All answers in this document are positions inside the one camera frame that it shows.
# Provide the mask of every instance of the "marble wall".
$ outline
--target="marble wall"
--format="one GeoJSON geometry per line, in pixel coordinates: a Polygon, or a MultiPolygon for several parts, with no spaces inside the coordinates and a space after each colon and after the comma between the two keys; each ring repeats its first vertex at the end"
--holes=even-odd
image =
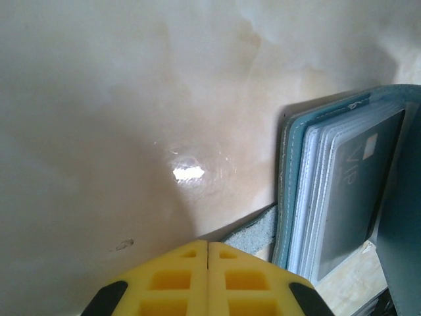
{"type": "Polygon", "coordinates": [[[421,84],[419,0],[0,2],[0,313],[272,203],[283,106],[421,84]]]}

